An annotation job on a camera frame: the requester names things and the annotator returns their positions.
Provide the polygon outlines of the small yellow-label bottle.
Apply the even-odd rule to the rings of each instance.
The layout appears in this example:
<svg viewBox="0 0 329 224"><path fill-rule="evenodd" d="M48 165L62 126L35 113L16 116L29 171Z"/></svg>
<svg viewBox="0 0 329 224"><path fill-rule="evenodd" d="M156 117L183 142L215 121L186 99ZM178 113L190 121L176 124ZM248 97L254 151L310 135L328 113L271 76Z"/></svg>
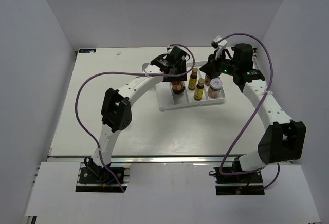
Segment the small yellow-label bottle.
<svg viewBox="0 0 329 224"><path fill-rule="evenodd" d="M194 91L194 95L193 95L193 98L195 100L201 100L202 99L202 96L203 96L203 92L204 92L204 78L200 78L198 80L198 83L195 87L195 91Z"/></svg>
<svg viewBox="0 0 329 224"><path fill-rule="evenodd" d="M198 69L196 67L194 67L191 71L191 75L189 78L188 88L190 90L194 90L196 88L197 74L198 74Z"/></svg>

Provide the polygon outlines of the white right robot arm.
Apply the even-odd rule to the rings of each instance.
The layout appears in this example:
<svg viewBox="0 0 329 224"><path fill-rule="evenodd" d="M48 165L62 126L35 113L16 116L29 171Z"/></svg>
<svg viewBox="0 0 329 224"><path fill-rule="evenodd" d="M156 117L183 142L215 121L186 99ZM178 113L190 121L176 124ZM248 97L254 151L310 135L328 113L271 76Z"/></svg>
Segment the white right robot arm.
<svg viewBox="0 0 329 224"><path fill-rule="evenodd" d="M244 182L252 172L269 164L300 159L306 126L301 121L294 121L267 89L269 84L265 77L253 66L253 47L236 44L233 58L228 59L225 45L213 43L212 46L215 51L201 67L201 72L213 78L221 74L232 76L234 83L254 106L265 129L257 149L235 158L233 178Z"/></svg>

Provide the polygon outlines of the white-lid chili sauce jar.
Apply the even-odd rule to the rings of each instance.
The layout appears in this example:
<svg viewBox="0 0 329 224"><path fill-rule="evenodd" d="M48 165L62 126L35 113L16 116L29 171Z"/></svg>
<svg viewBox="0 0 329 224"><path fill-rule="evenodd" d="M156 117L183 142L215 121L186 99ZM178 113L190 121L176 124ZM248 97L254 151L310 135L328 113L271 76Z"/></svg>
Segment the white-lid chili sauce jar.
<svg viewBox="0 0 329 224"><path fill-rule="evenodd" d="M209 75L207 75L207 74L205 74L205 85L206 86L209 86L210 85L211 80L212 80L212 77L209 76Z"/></svg>

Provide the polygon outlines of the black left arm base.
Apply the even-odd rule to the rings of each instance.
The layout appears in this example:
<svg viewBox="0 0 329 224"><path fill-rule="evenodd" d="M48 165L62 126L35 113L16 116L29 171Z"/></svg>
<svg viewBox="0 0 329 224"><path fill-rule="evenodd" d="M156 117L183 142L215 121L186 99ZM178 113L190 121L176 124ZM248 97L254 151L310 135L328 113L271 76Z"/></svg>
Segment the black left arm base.
<svg viewBox="0 0 329 224"><path fill-rule="evenodd" d="M86 157L84 166L79 170L76 192L123 193L123 190L107 169L96 165L91 157Z"/></svg>

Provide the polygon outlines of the dark amber sauce jar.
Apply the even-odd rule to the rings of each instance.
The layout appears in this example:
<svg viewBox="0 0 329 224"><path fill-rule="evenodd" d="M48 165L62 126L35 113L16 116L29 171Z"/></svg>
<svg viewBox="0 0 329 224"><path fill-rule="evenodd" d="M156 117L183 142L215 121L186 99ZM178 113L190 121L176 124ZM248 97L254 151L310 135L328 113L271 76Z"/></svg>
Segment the dark amber sauce jar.
<svg viewBox="0 0 329 224"><path fill-rule="evenodd" d="M176 95L180 95L185 91L185 84L183 81L171 82L172 92Z"/></svg>

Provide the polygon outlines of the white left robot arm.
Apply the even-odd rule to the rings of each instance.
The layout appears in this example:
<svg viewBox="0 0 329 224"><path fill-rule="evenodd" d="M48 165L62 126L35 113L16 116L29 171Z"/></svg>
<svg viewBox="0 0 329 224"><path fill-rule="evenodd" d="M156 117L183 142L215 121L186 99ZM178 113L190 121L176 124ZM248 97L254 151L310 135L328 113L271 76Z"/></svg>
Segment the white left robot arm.
<svg viewBox="0 0 329 224"><path fill-rule="evenodd" d="M150 88L164 80L172 80L176 75L186 72L187 53L174 46L164 55L159 55L148 63L140 76L137 76L119 89L109 88L101 108L102 128L98 140L100 147L89 159L88 165L95 165L91 176L97 182L108 178L108 166L112 152L121 131L132 121L134 103Z"/></svg>

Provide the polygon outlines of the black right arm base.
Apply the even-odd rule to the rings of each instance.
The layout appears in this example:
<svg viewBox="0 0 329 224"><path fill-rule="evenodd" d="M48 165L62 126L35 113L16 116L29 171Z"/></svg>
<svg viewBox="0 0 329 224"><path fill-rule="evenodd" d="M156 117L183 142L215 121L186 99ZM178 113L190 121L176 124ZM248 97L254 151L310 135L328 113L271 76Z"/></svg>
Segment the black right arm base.
<svg viewBox="0 0 329 224"><path fill-rule="evenodd" d="M220 174L220 168L215 167L208 173L215 178L217 196L264 195L263 178L260 172L226 176Z"/></svg>

